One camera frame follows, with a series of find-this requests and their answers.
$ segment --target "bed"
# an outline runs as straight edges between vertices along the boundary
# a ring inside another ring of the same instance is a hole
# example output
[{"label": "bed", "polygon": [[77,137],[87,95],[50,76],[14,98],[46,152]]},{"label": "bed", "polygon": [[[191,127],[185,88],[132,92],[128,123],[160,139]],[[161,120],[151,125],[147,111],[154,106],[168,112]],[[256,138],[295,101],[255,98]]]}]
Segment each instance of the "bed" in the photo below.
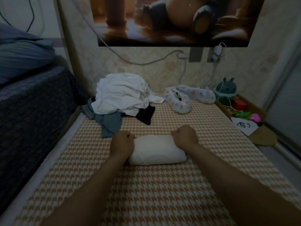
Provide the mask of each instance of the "bed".
[{"label": "bed", "polygon": [[[301,208],[301,197],[288,180],[231,123],[216,105],[192,102],[180,115],[164,102],[155,104],[151,125],[134,117],[123,119],[122,130],[137,136],[168,135],[191,125],[208,149]],[[61,155],[27,197],[14,225],[39,225],[71,196],[109,156],[111,138],[85,118]],[[185,163],[124,166],[112,186],[99,225],[235,225],[208,181],[190,158]]]},{"label": "bed", "polygon": [[0,89],[0,214],[58,141],[70,116],[87,102],[74,76],[55,64]]}]

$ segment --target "green plastic item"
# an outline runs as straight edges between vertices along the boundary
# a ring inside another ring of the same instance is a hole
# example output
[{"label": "green plastic item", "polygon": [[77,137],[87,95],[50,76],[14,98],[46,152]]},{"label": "green plastic item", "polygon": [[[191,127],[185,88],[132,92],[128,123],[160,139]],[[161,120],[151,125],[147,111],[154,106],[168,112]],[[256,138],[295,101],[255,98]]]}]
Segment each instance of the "green plastic item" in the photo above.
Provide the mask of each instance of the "green plastic item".
[{"label": "green plastic item", "polygon": [[236,112],[236,117],[244,120],[248,120],[251,117],[251,115],[252,115],[251,112],[247,112],[247,113],[243,111]]}]

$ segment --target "hand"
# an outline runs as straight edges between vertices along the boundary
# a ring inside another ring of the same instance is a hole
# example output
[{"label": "hand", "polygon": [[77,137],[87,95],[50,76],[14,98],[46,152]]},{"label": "hand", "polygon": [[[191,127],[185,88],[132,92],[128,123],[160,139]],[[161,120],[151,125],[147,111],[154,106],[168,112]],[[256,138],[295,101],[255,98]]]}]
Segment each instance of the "hand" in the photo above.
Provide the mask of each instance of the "hand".
[{"label": "hand", "polygon": [[112,138],[110,156],[122,156],[126,160],[134,151],[135,138],[135,135],[129,131],[119,131]]},{"label": "hand", "polygon": [[175,131],[171,131],[175,144],[178,148],[189,153],[199,144],[198,136],[195,130],[189,125],[184,125]]}]

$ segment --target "forearm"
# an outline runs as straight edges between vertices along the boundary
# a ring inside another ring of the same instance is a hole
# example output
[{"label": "forearm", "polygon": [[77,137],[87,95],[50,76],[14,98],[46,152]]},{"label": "forearm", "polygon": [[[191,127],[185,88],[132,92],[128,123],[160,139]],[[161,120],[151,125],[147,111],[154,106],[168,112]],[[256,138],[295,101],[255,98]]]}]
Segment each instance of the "forearm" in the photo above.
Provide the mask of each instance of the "forearm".
[{"label": "forearm", "polygon": [[126,157],[109,157],[70,198],[59,206],[42,226],[90,226],[97,225],[101,210],[105,207],[109,191]]},{"label": "forearm", "polygon": [[238,225],[301,225],[299,209],[258,180],[200,145],[190,155]]}]

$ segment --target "floral wallpaper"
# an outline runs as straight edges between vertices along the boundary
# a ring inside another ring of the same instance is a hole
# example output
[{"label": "floral wallpaper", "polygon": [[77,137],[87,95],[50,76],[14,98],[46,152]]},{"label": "floral wallpaper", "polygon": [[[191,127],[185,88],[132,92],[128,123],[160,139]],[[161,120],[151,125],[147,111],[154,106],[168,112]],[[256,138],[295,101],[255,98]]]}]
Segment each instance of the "floral wallpaper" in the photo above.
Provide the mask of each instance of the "floral wallpaper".
[{"label": "floral wallpaper", "polygon": [[[89,0],[76,1],[92,22]],[[58,3],[74,75],[91,95],[96,94],[96,84],[100,78],[110,73],[138,74],[147,81],[154,92],[158,93],[165,87],[178,83],[184,62],[177,58],[176,53],[164,61],[148,66],[128,64],[106,47],[98,47],[96,35],[78,14],[71,0],[58,0]],[[222,81],[223,77],[234,77],[238,93],[258,103],[265,93],[264,84],[273,78],[272,69],[289,35],[295,30],[299,6],[301,0],[265,0],[249,46],[224,49],[211,87]],[[156,60],[176,49],[189,53],[189,48],[113,47],[113,49],[123,58],[137,63]],[[208,52],[209,48],[205,48],[201,63],[187,64],[181,84],[200,87],[209,80],[213,65],[206,62]]]}]

